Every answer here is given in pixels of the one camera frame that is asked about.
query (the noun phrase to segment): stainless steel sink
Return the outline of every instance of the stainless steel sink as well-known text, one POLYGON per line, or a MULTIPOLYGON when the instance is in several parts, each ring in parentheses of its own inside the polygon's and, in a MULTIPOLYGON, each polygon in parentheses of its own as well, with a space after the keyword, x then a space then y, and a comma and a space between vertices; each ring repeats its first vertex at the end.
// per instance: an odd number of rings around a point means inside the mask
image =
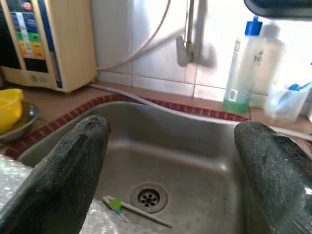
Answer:
POLYGON ((107 103, 35 144, 18 160, 34 167, 92 114, 106 118, 112 129, 95 197, 119 198, 173 228, 124 210, 131 222, 173 234, 269 233, 235 148, 234 123, 200 122, 129 102, 107 103))

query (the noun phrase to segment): white cable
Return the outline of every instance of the white cable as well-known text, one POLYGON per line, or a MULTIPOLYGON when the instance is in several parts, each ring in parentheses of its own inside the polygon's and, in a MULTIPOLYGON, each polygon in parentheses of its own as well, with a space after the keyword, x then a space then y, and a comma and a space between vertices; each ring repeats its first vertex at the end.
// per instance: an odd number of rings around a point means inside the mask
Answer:
POLYGON ((119 66, 122 66, 128 62, 130 62, 131 60, 133 60, 133 58, 135 58, 139 53, 141 53, 141 51, 147 46, 149 45, 149 43, 155 38, 155 36, 157 35, 157 33, 159 32, 160 28, 162 27, 166 17, 167 17, 167 13, 169 10, 169 6, 170 6, 171 0, 167 0, 167 5, 166 5, 166 9, 165 12, 160 20, 159 25, 157 26, 156 30, 149 36, 149 38, 146 39, 145 42, 143 42, 140 47, 133 53, 131 54, 128 58, 126 58, 124 61, 116 63, 114 65, 111 66, 105 66, 105 67, 98 67, 97 70, 98 71, 106 71, 106 70, 110 70, 119 66))
MULTIPOLYGON (((145 105, 149 105, 152 107, 155 107, 159 110, 165 111, 167 113, 173 114, 173 115, 177 115, 177 116, 181 116, 181 117, 185 117, 185 118, 190 118, 190 119, 194 119, 194 120, 198 120, 198 121, 204 121, 204 122, 212 122, 212 123, 220 123, 220 124, 229 124, 229 125, 237 125, 240 122, 238 121, 232 121, 232 120, 225 120, 225 119, 218 119, 218 118, 212 118, 212 117, 206 117, 206 116, 200 116, 200 115, 192 115, 192 114, 188 114, 185 112, 181 112, 181 111, 176 111, 176 110, 172 110, 169 109, 167 107, 163 107, 160 105, 157 105, 153 102, 150 102, 148 100, 145 100, 141 97, 138 97, 136 95, 133 94, 129 94, 125 91, 122 91, 120 89, 114 89, 114 88, 109 88, 109 87, 105 87, 105 86, 101 86, 98 84, 88 84, 88 87, 92 87, 92 88, 96 88, 96 89, 101 89, 101 90, 105 90, 111 93, 117 93, 117 94, 121 94, 124 95, 126 97, 129 97, 133 100, 136 100, 138 102, 141 102, 145 105)), ((271 127, 273 130, 275 130, 276 132, 282 133, 282 134, 287 134, 289 136, 293 136, 293 137, 299 137, 305 140, 309 140, 312 141, 312 136, 305 134, 305 133, 300 133, 300 132, 296 132, 296 131, 292 131, 292 130, 288 130, 288 129, 283 129, 283 128, 278 128, 278 127, 271 127)))

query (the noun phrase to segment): plastic bottle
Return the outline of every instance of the plastic bottle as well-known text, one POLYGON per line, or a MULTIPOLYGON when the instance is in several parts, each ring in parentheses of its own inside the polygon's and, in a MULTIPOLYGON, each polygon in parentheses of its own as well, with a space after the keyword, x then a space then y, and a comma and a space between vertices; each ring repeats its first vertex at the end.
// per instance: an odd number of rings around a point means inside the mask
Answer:
POLYGON ((255 89, 259 94, 268 94, 276 71, 286 51, 286 44, 278 39, 280 28, 271 21, 262 27, 260 36, 266 39, 259 66, 261 72, 255 74, 255 89))
POLYGON ((254 76, 261 62, 265 39, 259 37, 262 22, 258 16, 248 21, 245 36, 235 42, 223 108, 233 113, 248 111, 254 76))

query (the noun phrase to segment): sink drain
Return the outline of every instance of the sink drain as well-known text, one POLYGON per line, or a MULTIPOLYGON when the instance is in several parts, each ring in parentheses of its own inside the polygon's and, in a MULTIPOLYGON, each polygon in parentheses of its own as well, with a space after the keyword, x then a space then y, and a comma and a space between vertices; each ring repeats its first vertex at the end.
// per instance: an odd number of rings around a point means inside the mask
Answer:
POLYGON ((130 200, 135 207, 147 213, 155 213, 166 206, 168 194, 161 185, 146 183, 133 189, 130 200))

